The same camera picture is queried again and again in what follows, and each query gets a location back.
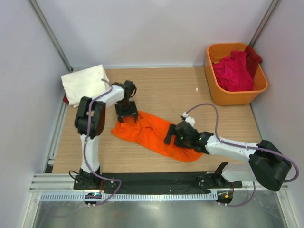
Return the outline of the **orange t shirt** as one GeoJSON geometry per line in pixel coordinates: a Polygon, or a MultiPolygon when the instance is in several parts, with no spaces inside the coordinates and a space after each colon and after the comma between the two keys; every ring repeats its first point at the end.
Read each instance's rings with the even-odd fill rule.
{"type": "Polygon", "coordinates": [[[180,162],[194,162],[203,155],[193,149],[175,146],[175,135],[171,137],[170,144],[164,142],[172,122],[143,111],[138,114],[136,121],[128,116],[123,118],[122,123],[117,122],[111,130],[112,134],[180,162]]]}

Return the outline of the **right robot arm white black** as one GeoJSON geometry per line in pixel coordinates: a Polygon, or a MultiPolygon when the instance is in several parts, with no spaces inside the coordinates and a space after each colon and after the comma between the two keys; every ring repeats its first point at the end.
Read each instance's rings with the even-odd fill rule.
{"type": "Polygon", "coordinates": [[[170,124],[164,143],[240,161],[238,165],[224,165],[220,173],[214,176],[219,188],[225,188],[235,181],[251,181],[258,182],[268,190],[279,191],[292,167],[291,162],[267,140],[258,144],[228,140],[210,132],[198,132],[186,121],[170,124]]]}

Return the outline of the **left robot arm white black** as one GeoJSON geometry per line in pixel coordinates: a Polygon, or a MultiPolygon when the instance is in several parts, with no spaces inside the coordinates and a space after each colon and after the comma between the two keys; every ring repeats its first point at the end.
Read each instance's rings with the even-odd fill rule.
{"type": "Polygon", "coordinates": [[[119,123],[125,117],[132,117],[137,121],[139,114],[135,102],[131,100],[136,91],[135,84],[126,80],[124,83],[110,84],[106,92],[95,98],[81,98],[74,121],[82,144],[82,165],[74,177],[75,190],[96,190],[101,186],[103,178],[100,174],[98,145],[99,136],[105,127],[106,109],[115,106],[119,123]]]}

